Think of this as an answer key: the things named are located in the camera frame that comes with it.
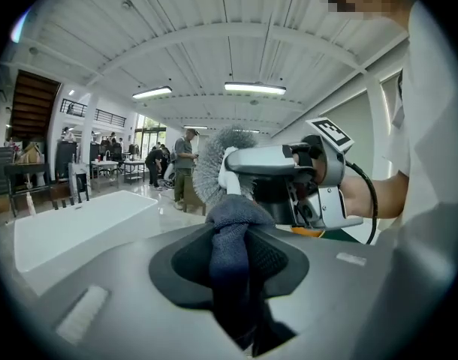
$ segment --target white ceiling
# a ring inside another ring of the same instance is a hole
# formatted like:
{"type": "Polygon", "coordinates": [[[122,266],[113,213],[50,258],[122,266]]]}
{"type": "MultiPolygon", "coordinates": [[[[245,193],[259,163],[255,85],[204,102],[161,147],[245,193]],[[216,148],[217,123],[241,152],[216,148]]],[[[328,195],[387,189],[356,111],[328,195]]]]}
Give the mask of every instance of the white ceiling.
{"type": "Polygon", "coordinates": [[[137,105],[169,126],[240,120],[273,134],[404,38],[388,20],[329,10],[324,0],[43,0],[19,47],[38,49],[25,60],[36,70],[128,101],[170,86],[137,105]],[[287,92],[229,95],[226,81],[287,92]]]}

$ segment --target orange part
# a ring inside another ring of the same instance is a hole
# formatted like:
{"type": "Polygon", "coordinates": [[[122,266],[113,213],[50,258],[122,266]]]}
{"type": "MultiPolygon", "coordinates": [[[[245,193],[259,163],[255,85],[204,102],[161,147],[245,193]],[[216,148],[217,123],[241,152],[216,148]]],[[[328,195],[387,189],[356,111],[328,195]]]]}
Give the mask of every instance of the orange part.
{"type": "Polygon", "coordinates": [[[311,237],[321,237],[324,231],[313,231],[310,229],[302,228],[301,226],[292,226],[292,232],[297,233],[298,235],[311,236],[311,237]]]}

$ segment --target man in gray shirt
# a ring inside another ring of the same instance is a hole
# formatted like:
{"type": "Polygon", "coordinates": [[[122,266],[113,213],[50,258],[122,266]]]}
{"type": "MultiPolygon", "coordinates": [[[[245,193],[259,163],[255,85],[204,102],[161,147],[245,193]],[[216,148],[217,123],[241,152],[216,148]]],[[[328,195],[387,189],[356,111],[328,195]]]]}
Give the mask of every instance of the man in gray shirt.
{"type": "Polygon", "coordinates": [[[175,207],[179,210],[182,209],[182,197],[184,195],[184,179],[186,176],[192,175],[192,167],[194,160],[197,158],[196,154],[192,153],[191,140],[193,140],[199,133],[192,128],[185,131],[185,136],[180,137],[176,141],[174,147],[176,152],[176,183],[174,185],[174,201],[175,207]]]}

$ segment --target round brush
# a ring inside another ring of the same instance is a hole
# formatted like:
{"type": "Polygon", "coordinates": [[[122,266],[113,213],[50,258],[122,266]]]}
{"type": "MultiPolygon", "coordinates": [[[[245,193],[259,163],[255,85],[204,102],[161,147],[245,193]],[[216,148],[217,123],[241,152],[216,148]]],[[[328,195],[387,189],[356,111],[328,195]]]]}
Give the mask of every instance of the round brush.
{"type": "MultiPolygon", "coordinates": [[[[227,193],[226,189],[219,184],[219,172],[226,149],[230,147],[252,148],[257,143],[254,134],[245,130],[240,124],[225,127],[209,138],[203,151],[199,154],[192,178],[194,190],[205,204],[215,205],[227,193]]],[[[243,196],[252,196],[253,181],[254,178],[251,176],[239,177],[243,196]]]]}

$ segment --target person's arm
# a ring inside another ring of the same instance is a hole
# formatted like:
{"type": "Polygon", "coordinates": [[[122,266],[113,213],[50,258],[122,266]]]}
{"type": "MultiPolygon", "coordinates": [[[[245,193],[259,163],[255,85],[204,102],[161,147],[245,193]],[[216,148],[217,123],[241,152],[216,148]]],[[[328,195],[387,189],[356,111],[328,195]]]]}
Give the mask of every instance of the person's arm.
{"type": "MultiPolygon", "coordinates": [[[[372,184],[378,199],[378,218],[397,218],[402,210],[408,193],[409,177],[398,172],[387,180],[373,180],[372,184]]],[[[372,217],[372,199],[366,182],[355,176],[346,176],[341,183],[348,215],[372,217]]]]}

